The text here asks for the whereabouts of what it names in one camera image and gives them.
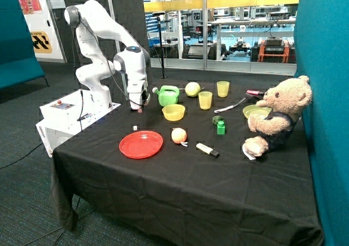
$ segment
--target yellow cup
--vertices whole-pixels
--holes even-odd
[[[217,93],[219,97],[227,97],[229,91],[229,82],[228,81],[219,81],[217,82]]]
[[[200,108],[203,110],[211,108],[212,92],[200,92],[198,94],[198,102],[200,103]]]

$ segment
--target orange ball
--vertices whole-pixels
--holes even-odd
[[[180,144],[186,140],[186,132],[182,128],[176,128],[171,133],[174,143]]]

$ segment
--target teddy bear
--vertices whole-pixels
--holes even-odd
[[[312,90],[307,76],[287,79],[265,92],[258,107],[270,107],[267,117],[251,114],[248,126],[258,136],[245,140],[242,150],[253,160],[286,142],[302,111],[311,103]]]

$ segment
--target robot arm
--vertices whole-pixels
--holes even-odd
[[[91,90],[94,101],[99,101],[101,106],[111,103],[109,89],[99,81],[110,77],[110,72],[114,74],[117,70],[128,76],[127,92],[131,108],[139,110],[142,105],[147,105],[150,98],[147,92],[146,74],[146,67],[150,60],[148,52],[96,1],[69,6],[64,16],[67,23],[76,28],[81,53],[92,60],[92,64],[79,68],[76,75],[79,81]],[[109,61],[107,63],[95,36],[120,41],[126,45],[127,48],[123,52],[115,55],[114,65]]]

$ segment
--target door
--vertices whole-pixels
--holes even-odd
[[[35,56],[39,61],[67,62],[48,0],[19,0]]]

